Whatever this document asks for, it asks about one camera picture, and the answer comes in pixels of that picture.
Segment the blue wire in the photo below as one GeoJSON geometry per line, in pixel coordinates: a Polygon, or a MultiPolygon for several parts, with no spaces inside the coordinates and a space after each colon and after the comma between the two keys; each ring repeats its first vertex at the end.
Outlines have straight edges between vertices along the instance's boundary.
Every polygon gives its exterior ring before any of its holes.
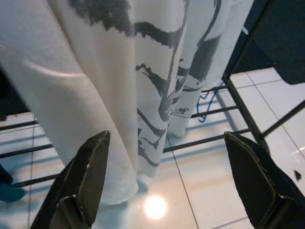
{"type": "MultiPolygon", "coordinates": [[[[209,92],[210,92],[210,91],[208,91],[207,94],[206,94],[205,96],[202,96],[202,95],[199,96],[199,99],[198,99],[198,102],[197,102],[197,114],[199,113],[199,101],[200,101],[200,99],[206,99],[207,96],[208,96],[208,94],[209,94],[209,92]]],[[[211,105],[212,105],[213,99],[214,99],[214,97],[216,96],[217,92],[218,92],[218,90],[216,90],[216,91],[214,92],[214,94],[213,94],[213,96],[212,96],[212,98],[211,98],[211,100],[210,100],[210,102],[209,102],[209,104],[208,104],[208,108],[206,109],[207,112],[210,110],[210,107],[211,107],[211,105]]],[[[198,121],[201,122],[201,123],[204,123],[204,122],[205,122],[205,119],[206,119],[206,115],[201,116],[201,118],[202,118],[202,120],[198,119],[198,121]]]]}

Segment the curtain fold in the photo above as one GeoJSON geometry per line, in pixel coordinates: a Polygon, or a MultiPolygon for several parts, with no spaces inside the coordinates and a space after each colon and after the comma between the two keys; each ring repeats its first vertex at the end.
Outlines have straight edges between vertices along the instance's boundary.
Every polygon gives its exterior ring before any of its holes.
{"type": "Polygon", "coordinates": [[[110,130],[102,202],[153,177],[222,76],[253,0],[0,0],[0,66],[67,164],[110,130]]]}

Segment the metal rack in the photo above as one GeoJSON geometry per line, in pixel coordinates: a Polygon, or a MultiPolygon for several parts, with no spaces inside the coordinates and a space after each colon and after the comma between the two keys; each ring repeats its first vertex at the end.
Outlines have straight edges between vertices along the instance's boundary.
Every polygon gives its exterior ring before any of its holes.
{"type": "MultiPolygon", "coordinates": [[[[226,111],[229,111],[229,110],[238,109],[239,112],[241,113],[243,119],[245,120],[248,128],[243,129],[243,130],[239,130],[239,131],[235,131],[235,133],[243,134],[243,133],[251,132],[253,134],[256,142],[259,145],[261,145],[263,148],[265,148],[267,150],[267,152],[269,152],[269,149],[268,149],[268,145],[267,145],[266,140],[265,140],[266,136],[269,135],[270,133],[272,133],[277,127],[282,125],[288,119],[290,119],[295,114],[297,114],[299,111],[301,111],[305,107],[305,100],[303,100],[297,107],[295,107],[293,110],[291,110],[283,118],[281,118],[276,123],[271,125],[266,131],[261,132],[259,130],[259,128],[257,127],[254,119],[252,118],[250,112],[248,111],[246,105],[244,104],[242,98],[240,97],[237,89],[233,85],[233,83],[230,79],[230,76],[235,71],[238,63],[240,62],[243,55],[245,54],[245,51],[247,50],[247,47],[249,46],[255,32],[257,31],[261,21],[263,20],[264,16],[266,15],[266,12],[268,11],[268,9],[272,5],[272,3],[273,3],[273,0],[269,0],[266,3],[266,5],[264,6],[260,15],[258,16],[258,19],[255,22],[255,25],[251,29],[251,32],[249,32],[249,34],[247,35],[246,41],[243,43],[241,51],[237,55],[235,55],[234,58],[233,58],[233,56],[231,57],[228,65],[225,69],[225,72],[223,74],[223,77],[222,77],[224,85],[219,86],[219,87],[214,87],[214,88],[212,88],[210,90],[207,90],[207,91],[202,91],[203,93],[205,93],[205,92],[217,93],[218,90],[228,89],[231,97],[233,98],[233,100],[235,102],[235,105],[220,108],[220,109],[216,109],[216,110],[211,110],[211,111],[207,111],[207,112],[202,112],[202,113],[194,114],[194,115],[191,116],[191,118],[196,118],[196,117],[200,117],[200,116],[204,116],[204,115],[210,115],[210,114],[215,114],[215,113],[226,112],[226,111]]],[[[38,121],[31,121],[31,122],[19,123],[19,124],[15,124],[15,125],[3,126],[3,127],[0,127],[0,131],[14,129],[14,128],[18,128],[18,127],[30,126],[30,125],[35,125],[35,124],[38,124],[38,121]]],[[[207,143],[207,142],[211,142],[211,141],[215,141],[215,140],[219,140],[219,139],[223,139],[223,138],[224,138],[224,135],[217,135],[217,136],[213,136],[213,137],[210,137],[210,138],[206,138],[206,139],[202,139],[202,140],[198,140],[198,141],[194,141],[194,142],[189,142],[189,143],[185,143],[185,144],[181,144],[181,145],[177,145],[177,146],[168,147],[168,148],[165,148],[163,150],[163,152],[166,153],[166,152],[169,152],[169,151],[182,149],[182,148],[186,148],[186,147],[190,147],[190,146],[195,146],[195,145],[198,145],[198,144],[203,144],[203,143],[207,143]]],[[[48,148],[52,148],[52,147],[53,147],[52,144],[48,144],[48,145],[43,145],[43,146],[38,146],[38,147],[33,147],[33,148],[28,148],[28,149],[17,150],[17,151],[14,151],[14,152],[8,152],[8,153],[1,154],[0,159],[10,157],[10,156],[16,156],[16,155],[20,155],[20,154],[30,153],[30,152],[36,152],[36,151],[39,151],[39,150],[48,149],[48,148]]],[[[54,174],[54,175],[51,175],[51,176],[26,180],[26,181],[23,181],[23,182],[15,183],[13,185],[16,186],[16,187],[29,186],[29,185],[32,185],[32,184],[36,184],[36,183],[40,183],[40,182],[55,179],[56,176],[57,176],[57,174],[54,174]]]]}

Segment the white tile floor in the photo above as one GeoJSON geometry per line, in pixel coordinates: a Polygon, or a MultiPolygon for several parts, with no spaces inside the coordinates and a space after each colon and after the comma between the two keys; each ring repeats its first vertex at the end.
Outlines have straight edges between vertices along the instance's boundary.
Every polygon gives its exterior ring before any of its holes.
{"type": "MultiPolygon", "coordinates": [[[[232,76],[232,81],[261,131],[281,118],[305,98],[305,84],[288,85],[273,69],[232,76]]],[[[211,94],[201,101],[205,111],[211,94]]],[[[215,97],[211,110],[233,105],[227,90],[215,97]]],[[[32,121],[31,113],[10,116],[2,125],[32,121]]],[[[267,137],[274,161],[305,194],[305,181],[296,181],[293,169],[305,176],[305,111],[267,137]]],[[[240,130],[246,124],[237,110],[207,116],[204,123],[191,119],[184,138],[168,134],[166,146],[195,141],[225,130],[240,130]]],[[[21,127],[0,132],[0,154],[49,143],[42,128],[21,127]]],[[[0,163],[15,182],[38,178],[63,169],[54,149],[41,150],[0,163]]],[[[0,229],[29,228],[52,181],[26,187],[27,195],[15,203],[0,203],[0,229]]],[[[175,150],[163,155],[155,180],[127,203],[101,205],[94,229],[251,229],[238,197],[223,140],[175,150]]]]}

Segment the white curtain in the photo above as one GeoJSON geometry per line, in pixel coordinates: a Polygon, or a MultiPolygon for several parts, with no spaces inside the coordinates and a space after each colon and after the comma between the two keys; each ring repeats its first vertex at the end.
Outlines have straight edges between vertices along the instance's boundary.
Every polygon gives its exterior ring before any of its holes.
{"type": "Polygon", "coordinates": [[[102,202],[153,177],[216,86],[253,0],[0,0],[0,66],[65,164],[110,130],[102,202]]]}

